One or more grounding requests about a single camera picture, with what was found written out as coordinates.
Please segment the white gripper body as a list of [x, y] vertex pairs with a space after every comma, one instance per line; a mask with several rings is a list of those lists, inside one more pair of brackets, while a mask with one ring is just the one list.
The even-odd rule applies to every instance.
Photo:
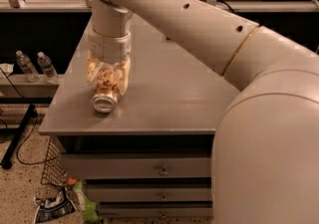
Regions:
[[131, 33], [123, 37], [107, 37], [91, 29], [88, 41], [91, 53], [105, 63], [119, 62], [131, 52]]

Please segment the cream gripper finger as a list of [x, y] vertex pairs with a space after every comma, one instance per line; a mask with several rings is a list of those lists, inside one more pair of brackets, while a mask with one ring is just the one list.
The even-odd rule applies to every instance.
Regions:
[[119, 62], [111, 65], [111, 86], [112, 91], [119, 96], [123, 96], [129, 85], [129, 75], [131, 69], [131, 58], [124, 56]]
[[86, 62], [86, 80], [89, 85], [91, 85], [95, 81], [102, 65], [103, 62], [98, 59], [92, 52], [88, 53]]

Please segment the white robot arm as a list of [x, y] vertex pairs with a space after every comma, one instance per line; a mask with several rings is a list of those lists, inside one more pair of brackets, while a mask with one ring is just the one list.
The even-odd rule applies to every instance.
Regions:
[[215, 224], [319, 224], [319, 56], [198, 0], [125, 7], [239, 89], [216, 129]]

